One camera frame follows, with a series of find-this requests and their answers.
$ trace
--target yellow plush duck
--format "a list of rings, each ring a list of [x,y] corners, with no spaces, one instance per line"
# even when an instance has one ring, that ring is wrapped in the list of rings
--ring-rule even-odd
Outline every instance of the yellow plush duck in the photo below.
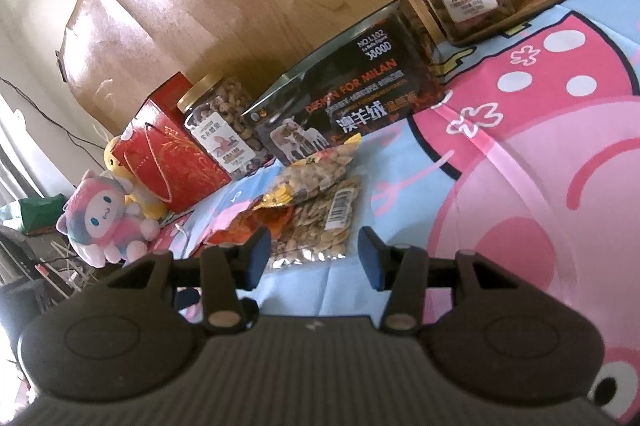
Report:
[[[146,218],[152,218],[154,220],[164,218],[167,214],[167,208],[162,203],[162,200],[153,196],[151,192],[138,181],[135,175],[127,170],[122,163],[113,156],[111,151],[119,138],[120,136],[118,135],[111,139],[107,148],[104,149],[104,164],[107,167],[107,170],[117,177],[129,180],[133,184],[133,193],[126,196],[127,203],[129,200],[139,203],[140,206],[142,206],[142,212]]]

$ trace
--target wire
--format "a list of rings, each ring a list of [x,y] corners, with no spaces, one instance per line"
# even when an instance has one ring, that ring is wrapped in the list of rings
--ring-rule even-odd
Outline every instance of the wire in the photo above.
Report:
[[[14,89],[18,93],[18,95],[20,95],[21,98],[23,98],[26,102],[28,102],[45,120],[49,121],[51,124],[57,126],[61,130],[63,130],[66,133],[66,136],[68,137],[69,141],[71,141],[71,143],[74,146],[77,146],[85,154],[87,154],[91,158],[91,160],[94,161],[98,165],[99,168],[104,169],[104,165],[100,164],[95,159],[95,157],[91,154],[91,152],[88,151],[87,148],[85,148],[81,144],[78,144],[77,142],[75,142],[74,139],[78,139],[78,141],[82,141],[82,142],[85,142],[85,143],[90,144],[92,146],[95,146],[96,148],[99,148],[100,150],[104,150],[104,148],[102,146],[96,144],[95,142],[88,141],[87,139],[83,139],[82,137],[78,137],[74,133],[71,133],[69,130],[67,130],[60,123],[58,123],[57,121],[51,119],[47,114],[45,114],[42,110],[40,110],[40,107],[37,104],[35,104],[35,102],[33,102],[31,100],[31,98],[29,96],[27,96],[27,94],[25,94],[23,91],[21,91],[21,89],[18,88],[17,86],[15,86],[12,82],[7,81],[2,76],[0,76],[0,81],[2,81],[5,85],[9,85],[12,89]]]

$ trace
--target peppa pig tablecloth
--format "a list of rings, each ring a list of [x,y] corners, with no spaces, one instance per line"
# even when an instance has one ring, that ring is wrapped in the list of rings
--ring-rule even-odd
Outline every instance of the peppa pig tablecloth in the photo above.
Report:
[[[452,257],[474,249],[587,316],[606,345],[592,395],[640,409],[640,0],[567,0],[466,49],[443,45],[445,99],[367,136],[354,229]],[[177,258],[264,192],[279,164],[226,186],[165,234]],[[352,233],[350,249],[354,252]],[[267,274],[264,313],[369,314],[357,256]],[[426,320],[450,307],[428,295]]]

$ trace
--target red box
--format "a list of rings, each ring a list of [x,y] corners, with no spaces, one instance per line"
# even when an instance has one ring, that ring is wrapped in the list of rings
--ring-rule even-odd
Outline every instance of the red box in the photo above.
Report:
[[[192,86],[178,72],[156,88],[113,148],[115,157],[176,213],[231,180],[182,126],[176,104]]]

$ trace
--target cartoon pig eye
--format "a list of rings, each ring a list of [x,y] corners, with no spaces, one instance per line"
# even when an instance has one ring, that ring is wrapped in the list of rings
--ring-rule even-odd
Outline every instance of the cartoon pig eye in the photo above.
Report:
[[[614,418],[622,417],[636,400],[638,374],[625,361],[611,361],[600,369],[588,397]]]

